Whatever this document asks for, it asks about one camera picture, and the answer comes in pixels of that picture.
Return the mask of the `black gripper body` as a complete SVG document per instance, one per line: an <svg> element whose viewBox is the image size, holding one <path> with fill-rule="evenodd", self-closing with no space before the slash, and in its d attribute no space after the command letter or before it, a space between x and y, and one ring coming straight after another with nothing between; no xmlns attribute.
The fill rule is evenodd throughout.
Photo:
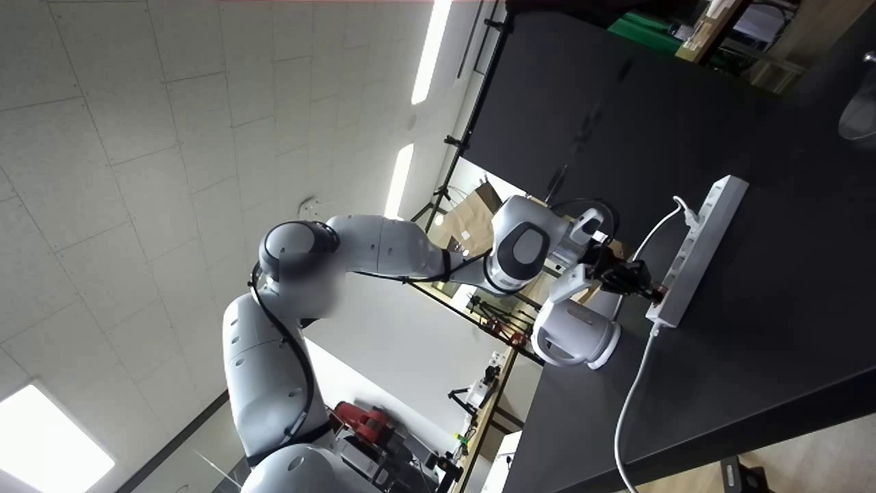
<svg viewBox="0 0 876 493"><path fill-rule="evenodd" d="M642 292L652 273L642 261L630 261L620 242L590 244L583 255L585 273L611 292Z"/></svg>

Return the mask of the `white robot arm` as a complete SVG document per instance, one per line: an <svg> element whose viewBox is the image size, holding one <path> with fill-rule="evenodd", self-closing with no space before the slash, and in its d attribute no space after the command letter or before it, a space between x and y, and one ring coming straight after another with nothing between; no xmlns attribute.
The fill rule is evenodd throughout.
<svg viewBox="0 0 876 493"><path fill-rule="evenodd" d="M585 288L663 300L641 258L613 253L602 217L570 221L527 198L508 198L489 220L482 255L438 247L401 220L330 217L264 231L245 291L223 307L221 361L233 424L252 473L240 493L379 493L342 455L353 428L327 405L304 331L333 315L340 283L360 277L355 331L393 315L392 285L448 283L513 295L555 261L563 283L533 320L535 357L598 370L620 329L576 300Z"/></svg>

